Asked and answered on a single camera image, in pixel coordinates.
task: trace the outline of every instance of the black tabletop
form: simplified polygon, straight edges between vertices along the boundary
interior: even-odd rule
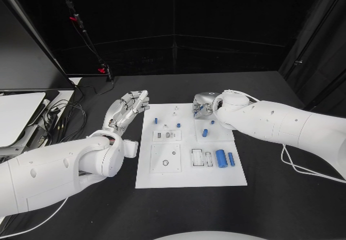
[[[80,85],[105,91],[105,78],[91,77]],[[113,102],[129,91],[149,91],[152,104],[192,103],[195,94],[238,90],[260,100],[303,107],[276,71],[183,75],[121,76],[114,89],[95,95],[82,87],[88,120],[84,138],[101,129]],[[68,131],[82,115],[75,111]],[[130,124],[124,139],[141,141],[143,114]],[[20,240],[153,240],[192,231],[227,231],[265,239],[346,239],[346,184],[297,173],[281,162],[283,146],[234,131],[248,186],[136,189],[139,157],[126,158],[116,177],[74,195],[58,214]],[[296,164],[340,177],[327,162],[289,147]],[[61,203],[19,215],[10,234],[36,226]]]

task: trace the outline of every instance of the blue cylinder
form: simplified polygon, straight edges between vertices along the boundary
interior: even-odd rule
[[[203,137],[208,136],[208,129],[203,130],[203,134],[202,134]]]
[[[218,167],[227,168],[229,165],[228,165],[225,151],[222,149],[216,151],[216,159],[218,159]]]
[[[229,158],[231,166],[234,167],[235,166],[235,160],[234,160],[234,155],[232,155],[231,152],[228,153],[228,158]]]

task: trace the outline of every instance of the white cable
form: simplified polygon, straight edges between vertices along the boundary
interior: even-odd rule
[[[284,151],[286,151],[286,154],[287,154],[287,156],[289,156],[290,162],[284,161]],[[313,176],[317,176],[317,177],[330,179],[330,180],[333,180],[333,181],[336,181],[336,182],[340,182],[340,183],[345,183],[345,184],[346,184],[346,180],[342,180],[342,179],[339,179],[339,178],[335,178],[335,177],[332,177],[332,176],[327,176],[327,175],[325,175],[325,174],[322,174],[322,173],[319,173],[319,172],[316,172],[316,171],[313,171],[313,170],[310,170],[310,169],[307,169],[307,168],[304,168],[304,167],[302,167],[302,166],[299,166],[299,165],[294,165],[294,162],[293,162],[290,153],[289,153],[289,151],[287,151],[287,145],[286,145],[286,144],[283,144],[281,161],[283,161],[286,164],[291,165],[293,169],[294,169],[299,173],[307,174],[307,175],[313,175]]]
[[[253,98],[257,102],[260,102],[260,100],[257,98],[254,98],[253,96],[250,96],[245,92],[242,91],[235,91],[235,90],[231,90],[234,93],[238,93],[238,94],[242,94],[245,95],[247,97]]]
[[[15,234],[12,234],[12,235],[0,236],[0,239],[6,239],[6,238],[9,238],[9,237],[13,237],[13,236],[18,236],[18,235],[20,235],[20,234],[25,234],[25,233],[30,232],[33,229],[36,229],[42,224],[45,224],[46,221],[55,216],[55,214],[58,213],[58,211],[59,211],[61,208],[64,207],[64,204],[65,204],[65,202],[68,201],[68,199],[69,199],[69,198],[65,199],[64,203],[61,204],[59,208],[56,209],[56,211],[54,212],[54,214],[51,215],[51,217],[49,217],[36,227],[33,227],[32,229],[29,229],[29,230],[26,230],[26,231],[22,231],[22,232],[19,232],[19,233],[15,233]]]

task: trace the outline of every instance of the blue battery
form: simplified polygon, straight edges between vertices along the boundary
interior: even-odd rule
[[[203,130],[202,136],[203,136],[203,138],[208,136],[208,129]]]
[[[228,165],[225,151],[222,149],[216,151],[216,159],[218,159],[218,167],[227,168],[229,165]]]
[[[235,166],[235,160],[234,160],[234,155],[232,155],[231,152],[228,153],[228,158],[229,158],[231,166],[234,167]]]

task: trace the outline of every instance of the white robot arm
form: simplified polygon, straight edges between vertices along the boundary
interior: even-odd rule
[[[206,94],[208,92],[198,94],[195,100]],[[258,101],[234,90],[225,90],[215,98],[214,96],[211,94],[206,102],[212,104],[212,112],[227,129],[238,130],[257,139],[290,145],[316,154],[346,179],[345,118],[303,111],[276,102]],[[195,118],[205,115],[201,111],[203,105],[193,104]]]
[[[113,177],[139,143],[121,135],[149,106],[149,92],[134,91],[114,102],[103,130],[85,139],[38,148],[0,164],[0,217],[41,209]]]

